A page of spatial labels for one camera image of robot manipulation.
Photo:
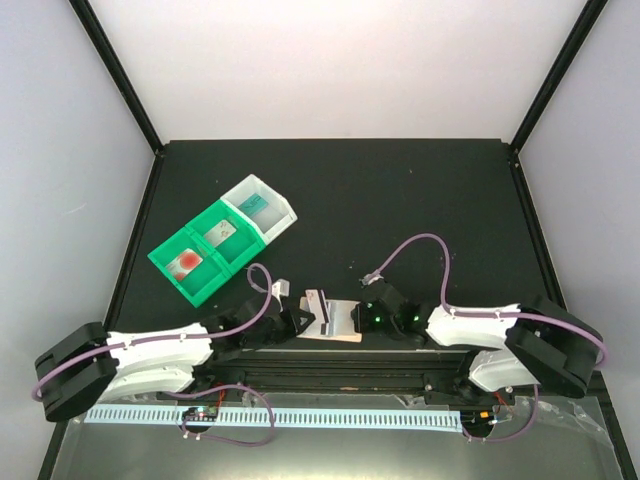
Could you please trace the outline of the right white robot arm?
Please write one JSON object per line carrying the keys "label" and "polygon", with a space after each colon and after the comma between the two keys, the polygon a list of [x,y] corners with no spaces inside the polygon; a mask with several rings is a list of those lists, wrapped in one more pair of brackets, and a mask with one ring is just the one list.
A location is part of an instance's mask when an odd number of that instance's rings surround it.
{"label": "right white robot arm", "polygon": [[417,347],[464,347],[455,372],[427,375],[432,396],[479,406],[510,387],[540,386],[581,398],[602,360],[603,338],[543,296],[506,306],[470,308],[409,301],[379,278],[350,312],[361,334],[397,335]]}

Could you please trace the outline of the floral credit card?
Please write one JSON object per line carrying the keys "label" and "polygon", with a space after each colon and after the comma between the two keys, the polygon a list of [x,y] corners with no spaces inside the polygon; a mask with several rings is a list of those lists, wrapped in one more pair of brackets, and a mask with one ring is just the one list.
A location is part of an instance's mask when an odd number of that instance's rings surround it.
{"label": "floral credit card", "polygon": [[305,296],[300,299],[300,308],[314,315],[320,324],[329,323],[329,314],[323,290],[307,289]]}

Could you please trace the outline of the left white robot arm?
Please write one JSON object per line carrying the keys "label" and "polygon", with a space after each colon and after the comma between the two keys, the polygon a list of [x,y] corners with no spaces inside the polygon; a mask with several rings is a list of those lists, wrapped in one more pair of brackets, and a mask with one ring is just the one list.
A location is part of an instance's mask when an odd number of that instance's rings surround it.
{"label": "left white robot arm", "polygon": [[35,361],[32,392],[47,421],[78,416],[97,403],[147,392],[186,392],[207,397],[213,372],[202,365],[235,358],[244,349],[284,343],[315,321],[301,300],[257,296],[176,329],[122,333],[91,322],[46,350]]}

